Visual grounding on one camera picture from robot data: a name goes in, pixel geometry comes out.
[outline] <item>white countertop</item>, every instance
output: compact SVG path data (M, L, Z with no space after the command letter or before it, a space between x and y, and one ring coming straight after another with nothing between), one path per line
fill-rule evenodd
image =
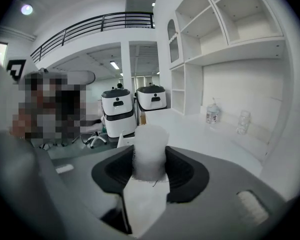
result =
M232 125L207 124L204 114L182 115L173 109L148 111L145 116L147 124L161 126L169 133L169 146L228 160L259 177L260 161L243 147L264 149L265 146L249 135L237 134Z

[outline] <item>black railing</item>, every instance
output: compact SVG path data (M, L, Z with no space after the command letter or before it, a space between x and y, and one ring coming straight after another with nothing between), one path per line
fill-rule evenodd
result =
M120 28L155 28L152 12L125 11L110 14L104 14L73 24L66 29L55 34L45 41L30 56L34 63L41 59L49 52L63 46L82 35L90 35L97 32Z

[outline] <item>floor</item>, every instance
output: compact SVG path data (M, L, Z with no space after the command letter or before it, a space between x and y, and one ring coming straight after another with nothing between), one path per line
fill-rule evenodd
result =
M103 138L108 140L108 136L102 135ZM85 145L80 139L77 139L76 142L70 143L67 146L53 146L49 145L50 148L47 150L51 159L61 159L61 158L74 158L81 157L93 153L100 153L106 150L113 149L109 142L104 144L101 139L98 139L94 143L94 148L90 148L89 144Z

